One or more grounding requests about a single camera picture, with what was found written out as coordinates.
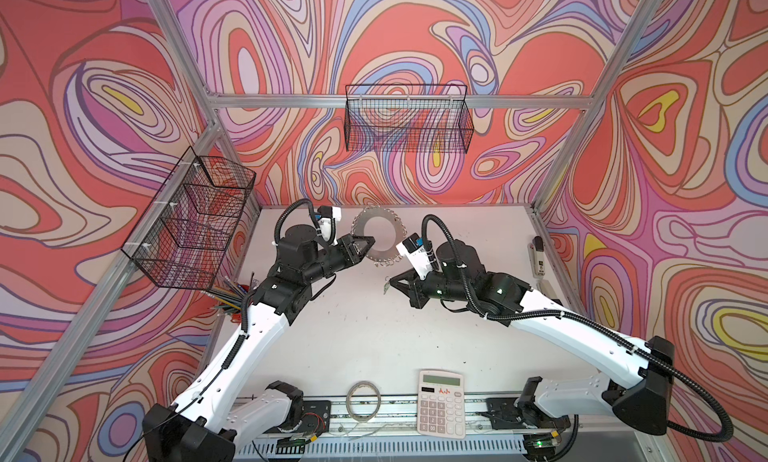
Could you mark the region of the metal disc with keyrings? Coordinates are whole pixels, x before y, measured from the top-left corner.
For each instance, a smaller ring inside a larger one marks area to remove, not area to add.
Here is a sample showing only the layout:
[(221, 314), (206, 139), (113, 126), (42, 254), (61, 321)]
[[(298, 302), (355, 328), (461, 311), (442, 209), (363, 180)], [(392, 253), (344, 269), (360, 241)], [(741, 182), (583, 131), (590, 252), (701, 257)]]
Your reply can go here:
[(397, 244), (406, 238), (406, 227), (392, 209), (381, 206), (363, 208), (353, 219), (352, 233), (376, 239), (367, 254), (376, 266), (392, 266), (401, 260)]

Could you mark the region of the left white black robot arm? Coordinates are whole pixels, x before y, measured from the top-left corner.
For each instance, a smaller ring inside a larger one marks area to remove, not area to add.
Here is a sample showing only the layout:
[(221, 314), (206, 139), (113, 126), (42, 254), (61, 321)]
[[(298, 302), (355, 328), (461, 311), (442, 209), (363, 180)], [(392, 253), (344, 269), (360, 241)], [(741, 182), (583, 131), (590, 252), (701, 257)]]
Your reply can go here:
[(375, 245), (372, 236), (338, 234), (340, 214), (337, 207), (315, 208), (304, 199), (280, 215), (275, 261), (244, 297), (239, 329), (170, 405), (156, 404), (145, 415), (141, 440), (149, 460), (231, 461), (269, 430), (292, 432), (302, 425), (303, 392), (287, 382), (270, 383), (242, 406), (235, 402), (270, 346), (317, 298), (314, 283), (333, 283)]

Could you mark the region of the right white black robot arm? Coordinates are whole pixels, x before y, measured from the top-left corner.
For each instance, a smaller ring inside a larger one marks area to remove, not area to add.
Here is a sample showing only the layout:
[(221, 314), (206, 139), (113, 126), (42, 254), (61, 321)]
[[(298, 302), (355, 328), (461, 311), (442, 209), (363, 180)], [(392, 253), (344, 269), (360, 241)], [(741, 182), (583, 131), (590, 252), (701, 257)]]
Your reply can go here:
[[(675, 431), (710, 443), (729, 441), (734, 424), (722, 404), (701, 384), (674, 365), (675, 346), (654, 336), (642, 340), (612, 330), (556, 301), (530, 284), (485, 268), (474, 247), (456, 239), (445, 222), (426, 215), (421, 230), (397, 244), (412, 267), (389, 285), (411, 307), (438, 300), (451, 313), (513, 327), (554, 344), (593, 366), (596, 375), (572, 381), (531, 377), (517, 398), (520, 412), (535, 418), (612, 415), (647, 435)], [(681, 383), (716, 415), (720, 428), (705, 432), (670, 418), (672, 392)]]

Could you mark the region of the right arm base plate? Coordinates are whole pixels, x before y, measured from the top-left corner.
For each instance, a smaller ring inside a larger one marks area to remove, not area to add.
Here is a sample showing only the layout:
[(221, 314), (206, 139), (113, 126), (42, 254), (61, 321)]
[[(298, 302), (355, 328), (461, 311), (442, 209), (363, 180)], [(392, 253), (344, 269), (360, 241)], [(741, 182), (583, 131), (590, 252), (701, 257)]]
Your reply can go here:
[(532, 402), (517, 402), (516, 397), (493, 397), (486, 400), (486, 410), (480, 412), (494, 430), (554, 429), (563, 431), (571, 427), (568, 416), (551, 417)]

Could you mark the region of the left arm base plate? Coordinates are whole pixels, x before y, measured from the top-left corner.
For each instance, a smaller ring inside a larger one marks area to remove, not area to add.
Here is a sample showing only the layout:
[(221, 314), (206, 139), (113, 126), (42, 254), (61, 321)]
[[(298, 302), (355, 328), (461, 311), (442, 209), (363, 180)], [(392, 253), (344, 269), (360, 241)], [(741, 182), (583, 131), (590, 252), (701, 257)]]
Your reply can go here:
[(330, 428), (332, 402), (330, 400), (304, 401), (299, 415), (281, 426), (270, 428), (267, 434), (321, 435)]

